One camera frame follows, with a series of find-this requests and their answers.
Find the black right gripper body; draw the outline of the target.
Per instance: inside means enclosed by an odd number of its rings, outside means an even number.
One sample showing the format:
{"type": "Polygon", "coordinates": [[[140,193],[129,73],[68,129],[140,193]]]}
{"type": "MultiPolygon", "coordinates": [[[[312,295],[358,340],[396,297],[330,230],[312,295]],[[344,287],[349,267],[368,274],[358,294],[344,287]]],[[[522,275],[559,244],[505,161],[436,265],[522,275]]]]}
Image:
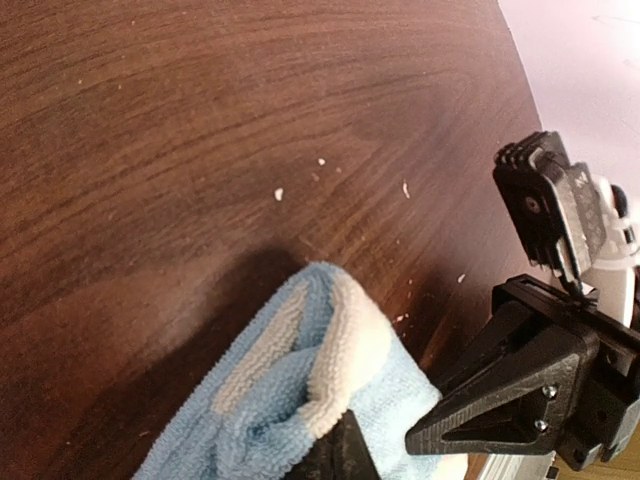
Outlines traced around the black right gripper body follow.
{"type": "Polygon", "coordinates": [[[513,329],[509,388],[536,437],[516,451],[574,471],[621,453],[639,423],[638,332],[527,275],[494,288],[492,314],[513,329]]]}

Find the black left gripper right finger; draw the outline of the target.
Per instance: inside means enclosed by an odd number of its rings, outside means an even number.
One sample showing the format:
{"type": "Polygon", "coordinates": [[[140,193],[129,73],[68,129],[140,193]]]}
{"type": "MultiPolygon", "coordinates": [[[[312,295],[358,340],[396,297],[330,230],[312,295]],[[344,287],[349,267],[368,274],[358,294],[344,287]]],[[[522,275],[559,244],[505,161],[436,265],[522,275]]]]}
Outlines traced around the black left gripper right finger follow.
{"type": "Polygon", "coordinates": [[[406,433],[407,452],[551,452],[576,410],[597,345],[584,325],[503,304],[437,380],[442,398],[406,433]]]}

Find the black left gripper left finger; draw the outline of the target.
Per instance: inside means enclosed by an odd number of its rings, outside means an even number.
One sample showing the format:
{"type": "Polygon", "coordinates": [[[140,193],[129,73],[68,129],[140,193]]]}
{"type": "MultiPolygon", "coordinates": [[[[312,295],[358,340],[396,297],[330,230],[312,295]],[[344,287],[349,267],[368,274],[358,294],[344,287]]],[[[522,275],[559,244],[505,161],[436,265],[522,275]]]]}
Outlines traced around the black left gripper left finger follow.
{"type": "Polygon", "coordinates": [[[292,469],[292,480],[370,479],[380,476],[351,410],[292,469]]]}

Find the blue patterned towel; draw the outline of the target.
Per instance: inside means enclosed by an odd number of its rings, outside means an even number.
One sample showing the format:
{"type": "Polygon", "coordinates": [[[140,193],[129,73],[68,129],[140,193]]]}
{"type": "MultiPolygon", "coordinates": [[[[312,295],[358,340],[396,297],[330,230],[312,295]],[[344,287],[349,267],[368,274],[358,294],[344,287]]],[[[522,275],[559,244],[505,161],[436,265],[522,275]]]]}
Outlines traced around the blue patterned towel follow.
{"type": "Polygon", "coordinates": [[[407,431],[440,398],[362,286],[313,263],[236,337],[137,477],[281,479],[352,412],[382,478],[461,479],[466,455],[405,448],[407,431]]]}

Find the front aluminium rail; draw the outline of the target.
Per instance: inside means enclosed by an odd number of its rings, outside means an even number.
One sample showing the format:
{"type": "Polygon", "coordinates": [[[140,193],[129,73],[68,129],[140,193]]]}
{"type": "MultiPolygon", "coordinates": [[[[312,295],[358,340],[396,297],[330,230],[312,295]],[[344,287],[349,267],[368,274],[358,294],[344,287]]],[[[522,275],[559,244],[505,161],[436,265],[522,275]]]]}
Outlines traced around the front aluminium rail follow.
{"type": "Polygon", "coordinates": [[[558,479],[554,452],[542,456],[489,455],[470,467],[466,479],[479,480],[549,480],[558,479]]]}

